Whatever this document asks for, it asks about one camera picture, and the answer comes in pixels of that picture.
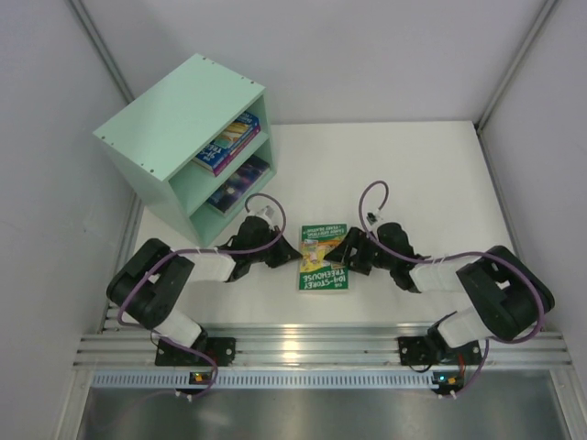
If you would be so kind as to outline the purple 117-Storey Treehouse book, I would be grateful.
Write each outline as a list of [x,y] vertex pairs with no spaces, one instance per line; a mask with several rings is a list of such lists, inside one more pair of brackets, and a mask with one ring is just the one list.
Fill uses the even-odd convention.
[[228,155],[214,168],[214,175],[217,177],[227,165],[244,149],[252,139],[254,139],[260,133],[260,127],[256,126],[242,141],[230,150]]

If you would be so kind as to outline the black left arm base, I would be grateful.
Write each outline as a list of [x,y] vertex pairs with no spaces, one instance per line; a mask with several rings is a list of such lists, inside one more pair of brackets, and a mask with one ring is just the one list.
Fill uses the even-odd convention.
[[[230,366],[235,359],[237,340],[233,337],[208,337],[203,345],[196,351],[204,353],[219,367]],[[158,367],[191,367],[209,366],[210,363],[202,357],[197,357],[191,352],[170,345],[164,340],[159,340],[154,361]]]

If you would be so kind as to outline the dark Robinson Crusoe book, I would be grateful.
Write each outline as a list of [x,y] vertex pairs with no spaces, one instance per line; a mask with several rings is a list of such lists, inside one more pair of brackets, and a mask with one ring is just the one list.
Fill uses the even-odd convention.
[[221,215],[227,215],[252,186],[270,170],[270,164],[256,155],[250,156],[206,200]]

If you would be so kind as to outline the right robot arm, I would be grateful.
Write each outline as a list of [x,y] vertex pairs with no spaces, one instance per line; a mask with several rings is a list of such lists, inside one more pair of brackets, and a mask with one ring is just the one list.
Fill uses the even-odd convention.
[[376,242],[352,227],[325,260],[368,275],[374,268],[389,272],[403,291],[459,292],[468,308],[440,318],[421,339],[426,363],[441,363],[469,343],[485,338],[513,342],[550,312],[555,299],[549,288],[507,247],[494,246],[480,255],[433,259],[414,252],[408,235],[397,223],[377,227]]

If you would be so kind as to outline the green Storey Treehouse book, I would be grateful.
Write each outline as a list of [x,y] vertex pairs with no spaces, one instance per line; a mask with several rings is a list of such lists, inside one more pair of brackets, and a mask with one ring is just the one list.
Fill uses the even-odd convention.
[[302,255],[298,289],[300,292],[331,293],[349,288],[348,269],[326,260],[326,255],[342,243],[348,232],[346,224],[303,225]]

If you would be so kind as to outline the blue 91-Storey Treehouse book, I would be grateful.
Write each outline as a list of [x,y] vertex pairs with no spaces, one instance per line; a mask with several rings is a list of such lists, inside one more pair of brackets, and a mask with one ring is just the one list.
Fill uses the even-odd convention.
[[234,159],[237,150],[259,132],[260,120],[250,112],[243,112],[201,149],[192,162],[217,176]]

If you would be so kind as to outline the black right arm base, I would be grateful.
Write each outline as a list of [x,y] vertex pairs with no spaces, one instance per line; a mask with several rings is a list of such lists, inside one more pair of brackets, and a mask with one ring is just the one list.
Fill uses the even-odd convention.
[[469,342],[457,348],[449,347],[432,336],[400,336],[397,338],[400,363],[406,367],[476,366],[482,360],[482,349],[478,342]]

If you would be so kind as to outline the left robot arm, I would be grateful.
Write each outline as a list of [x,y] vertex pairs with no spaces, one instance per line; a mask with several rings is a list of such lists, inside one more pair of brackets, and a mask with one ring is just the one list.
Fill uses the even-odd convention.
[[109,282],[106,297],[132,319],[130,325],[158,334],[172,347],[205,352],[207,332],[177,307],[188,283],[234,282],[255,263],[276,269],[301,258],[267,215],[254,214],[212,249],[179,252],[158,238],[147,240]]

